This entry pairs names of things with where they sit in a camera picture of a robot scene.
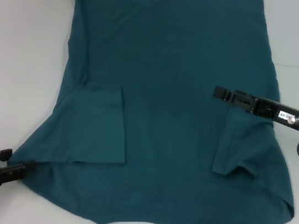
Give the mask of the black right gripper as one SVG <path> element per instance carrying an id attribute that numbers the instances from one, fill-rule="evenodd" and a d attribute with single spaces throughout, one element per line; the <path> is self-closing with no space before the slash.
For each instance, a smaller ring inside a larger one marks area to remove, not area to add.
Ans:
<path id="1" fill-rule="evenodd" d="M 274 100 L 255 97 L 240 90 L 233 92 L 221 86 L 215 87 L 213 96 L 233 106 L 238 106 L 247 113 L 254 113 L 299 131 L 299 110 L 295 108 Z"/>

